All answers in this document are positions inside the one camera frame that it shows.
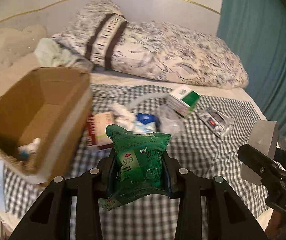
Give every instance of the cardboard box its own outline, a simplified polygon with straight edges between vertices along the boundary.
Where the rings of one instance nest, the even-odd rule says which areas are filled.
[[[87,147],[89,149],[97,151],[113,147],[112,140],[106,135],[106,127],[111,124],[114,124],[112,112],[94,114],[87,118]]]
[[[29,183],[64,175],[91,110],[90,76],[84,70],[32,70],[0,97],[0,156]],[[17,148],[40,138],[24,162]]]
[[[188,86],[181,85],[174,89],[166,99],[166,103],[182,118],[193,111],[200,95]]]

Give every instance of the open cardboard box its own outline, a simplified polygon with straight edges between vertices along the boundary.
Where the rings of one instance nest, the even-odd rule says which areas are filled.
[[[64,175],[91,111],[90,75],[78,68],[32,70],[0,97],[0,157],[29,183]],[[27,161],[17,148],[40,138]]]

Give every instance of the barcode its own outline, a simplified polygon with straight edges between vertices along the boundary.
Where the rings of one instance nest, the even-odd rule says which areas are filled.
[[[182,90],[179,92],[180,95],[184,95],[185,93],[186,93],[186,90],[185,90],[185,89],[182,89]]]

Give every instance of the brown stripe on blanket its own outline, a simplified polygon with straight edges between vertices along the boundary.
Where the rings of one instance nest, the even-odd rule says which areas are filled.
[[[85,53],[84,57],[87,58],[89,61],[91,60],[92,46],[93,46],[95,40],[97,39],[98,34],[100,33],[100,31],[104,27],[105,23],[115,14],[116,13],[106,14],[104,19],[100,22],[99,26],[96,28],[94,35],[88,40],[87,46],[86,46],[86,53]]]
[[[121,25],[119,26],[118,30],[116,31],[114,37],[112,38],[110,45],[108,45],[108,48],[107,48],[106,54],[105,54],[105,68],[112,69],[112,64],[111,64],[112,53],[113,53],[114,47],[116,46],[120,37],[122,36],[122,34],[126,28],[127,23],[128,22],[126,22],[126,21],[121,23]]]

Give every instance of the green and white box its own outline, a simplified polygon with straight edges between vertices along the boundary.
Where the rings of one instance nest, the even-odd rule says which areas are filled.
[[[182,118],[193,111],[200,95],[182,85],[174,89],[167,97],[166,103]]]

